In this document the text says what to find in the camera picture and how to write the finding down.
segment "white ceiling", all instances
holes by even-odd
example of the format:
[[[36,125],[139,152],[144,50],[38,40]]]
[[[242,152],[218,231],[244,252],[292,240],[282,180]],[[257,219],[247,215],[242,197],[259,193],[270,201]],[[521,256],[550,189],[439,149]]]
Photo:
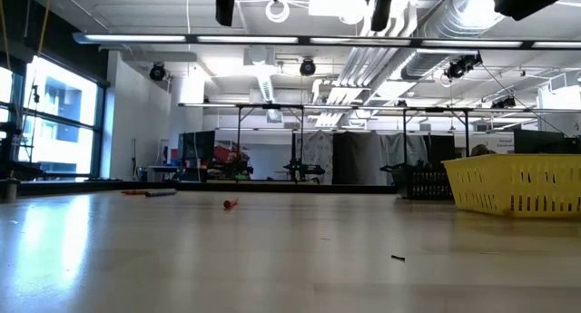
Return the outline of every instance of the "white ceiling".
[[[103,23],[111,33],[186,33],[186,0],[52,0],[52,9],[65,20],[86,32],[106,32],[97,22]],[[248,30],[242,26],[240,13],[234,16],[232,28],[220,26],[214,19],[214,0],[190,0],[191,30],[194,34],[317,34],[345,35],[357,34],[361,26],[346,25],[336,17],[313,17],[308,9],[292,6],[289,19],[282,24],[271,22],[264,14],[266,3],[242,3],[244,20]],[[578,17],[580,7],[551,5],[548,8],[515,22],[510,18],[497,24],[484,37],[491,38],[578,38],[581,24]],[[236,68],[241,65],[243,46],[216,45],[156,45],[133,46],[134,52],[175,51],[195,52],[208,69],[216,75],[214,81],[224,93],[247,93],[256,87],[255,78],[239,76]],[[273,77],[274,87],[310,89],[312,78],[299,77],[300,60],[304,56],[314,57],[318,64],[317,73],[337,74],[349,57],[349,48],[279,46],[275,48],[278,57],[284,58],[284,75]],[[482,53],[486,66],[504,85],[522,82],[521,66],[527,69],[527,76],[540,73],[551,67],[580,67],[580,52],[506,52],[485,51]],[[176,72],[187,69],[187,64],[175,64]],[[453,85],[452,96],[458,101],[478,100],[481,96],[500,89],[495,81],[489,81],[486,72],[475,71],[468,78]],[[418,98],[437,98],[443,103],[449,99],[450,89],[438,83],[420,83],[413,90]],[[534,102],[534,89],[518,94],[523,101]]]

